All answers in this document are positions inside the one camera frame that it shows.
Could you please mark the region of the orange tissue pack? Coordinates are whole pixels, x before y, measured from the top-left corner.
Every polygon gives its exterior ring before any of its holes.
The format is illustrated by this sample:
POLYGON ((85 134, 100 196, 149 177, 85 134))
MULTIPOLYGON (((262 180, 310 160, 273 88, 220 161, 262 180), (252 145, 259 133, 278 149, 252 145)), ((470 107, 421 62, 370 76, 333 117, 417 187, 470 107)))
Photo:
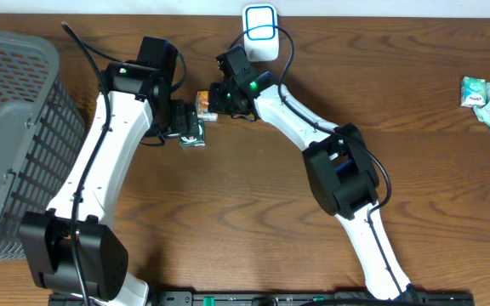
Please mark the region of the orange tissue pack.
POLYGON ((201 90, 196 96, 197 117, 205 122, 217 122, 218 114, 208 110, 209 107, 209 91, 201 90))

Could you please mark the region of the dark green round-logo packet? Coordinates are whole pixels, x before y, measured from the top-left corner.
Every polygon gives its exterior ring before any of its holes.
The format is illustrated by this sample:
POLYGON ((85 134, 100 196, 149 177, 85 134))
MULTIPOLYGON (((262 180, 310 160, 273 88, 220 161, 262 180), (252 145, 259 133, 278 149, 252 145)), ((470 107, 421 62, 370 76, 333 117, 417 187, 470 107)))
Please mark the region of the dark green round-logo packet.
POLYGON ((199 125, 198 134, 194 134, 191 136, 185 136, 185 137, 180 138, 179 146, 181 148, 203 147, 206 145, 204 121, 199 120, 198 125, 199 125))

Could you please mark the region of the green tissue pack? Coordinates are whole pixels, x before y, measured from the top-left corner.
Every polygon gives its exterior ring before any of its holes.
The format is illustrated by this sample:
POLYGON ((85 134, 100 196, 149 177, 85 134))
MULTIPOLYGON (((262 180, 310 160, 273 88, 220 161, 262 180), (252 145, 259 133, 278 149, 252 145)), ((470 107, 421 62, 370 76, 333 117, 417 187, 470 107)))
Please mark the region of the green tissue pack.
POLYGON ((464 76, 461 81, 461 105, 473 108, 484 106, 487 102, 486 81, 484 79, 464 76))

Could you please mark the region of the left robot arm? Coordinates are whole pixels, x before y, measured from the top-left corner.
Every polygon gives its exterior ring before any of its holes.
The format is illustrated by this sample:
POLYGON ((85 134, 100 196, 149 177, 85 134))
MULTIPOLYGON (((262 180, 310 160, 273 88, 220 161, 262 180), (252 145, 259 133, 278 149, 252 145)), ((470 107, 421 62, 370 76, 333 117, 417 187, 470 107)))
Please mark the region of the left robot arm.
POLYGON ((19 236, 36 286, 82 305, 145 305, 148 284, 128 270, 128 251, 113 233, 117 198, 145 138, 198 135, 194 105, 172 99, 175 66, 168 40, 144 37, 135 60, 100 72, 95 118, 73 168, 45 212, 28 212, 19 236))

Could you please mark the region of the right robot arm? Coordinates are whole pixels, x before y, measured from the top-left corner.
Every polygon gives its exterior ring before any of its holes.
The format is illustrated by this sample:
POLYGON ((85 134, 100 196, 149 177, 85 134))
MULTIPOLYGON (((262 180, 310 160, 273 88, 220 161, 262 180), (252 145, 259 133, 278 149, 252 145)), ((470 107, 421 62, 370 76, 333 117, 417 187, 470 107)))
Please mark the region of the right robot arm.
POLYGON ((311 193, 350 238, 366 287, 377 299, 403 300, 411 281, 400 267, 382 222, 379 181, 388 177, 366 148, 358 128, 324 120, 301 104, 283 82, 259 73, 244 48, 216 58, 224 79, 210 88, 209 110, 261 120, 281 131, 301 151, 311 193))

